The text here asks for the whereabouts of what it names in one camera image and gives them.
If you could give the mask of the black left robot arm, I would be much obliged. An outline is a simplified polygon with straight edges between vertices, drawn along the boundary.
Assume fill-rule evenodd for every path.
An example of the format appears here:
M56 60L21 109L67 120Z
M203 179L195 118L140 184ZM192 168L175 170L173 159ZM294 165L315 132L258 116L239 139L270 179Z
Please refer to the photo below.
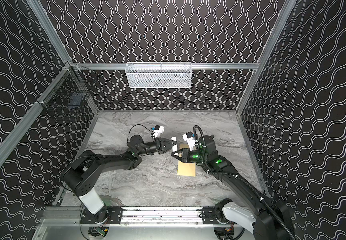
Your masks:
M142 162L142 156L155 153L162 155L177 148L177 139L154 138L145 142L140 135L134 135L127 142L127 150L119 155L101 155L85 151L67 166L62 174L63 181L93 215L105 209L105 203L94 189L104 172L132 170Z

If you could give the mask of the tan kraft envelope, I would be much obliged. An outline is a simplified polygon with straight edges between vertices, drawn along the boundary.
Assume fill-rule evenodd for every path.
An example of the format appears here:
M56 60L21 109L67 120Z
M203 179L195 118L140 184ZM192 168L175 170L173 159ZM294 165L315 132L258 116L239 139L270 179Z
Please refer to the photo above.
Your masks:
M179 144L179 150L188 149L190 151L189 146L186 144ZM178 161L178 176L186 176L186 177L195 177L196 176L196 164L195 163L183 163Z

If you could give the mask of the small glue stick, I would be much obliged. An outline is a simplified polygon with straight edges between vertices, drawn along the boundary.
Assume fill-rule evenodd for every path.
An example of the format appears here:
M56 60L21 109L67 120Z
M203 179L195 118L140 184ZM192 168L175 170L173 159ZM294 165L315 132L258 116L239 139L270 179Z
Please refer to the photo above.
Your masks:
M172 141L172 152L176 152L178 150L178 143L177 143L177 138L176 137L172 137L171 138Z

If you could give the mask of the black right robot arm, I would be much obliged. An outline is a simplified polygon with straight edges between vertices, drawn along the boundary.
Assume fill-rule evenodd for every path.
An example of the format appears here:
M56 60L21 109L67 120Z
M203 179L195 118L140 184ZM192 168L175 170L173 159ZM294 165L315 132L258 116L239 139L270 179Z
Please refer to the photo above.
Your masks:
M224 200L220 210L223 222L233 222L250 232L256 240L293 240L295 233L290 212L285 203L275 201L249 183L232 162L217 151L214 136L191 141L189 148L172 147L171 156L182 163L194 163L207 175L228 186L247 205L242 210Z

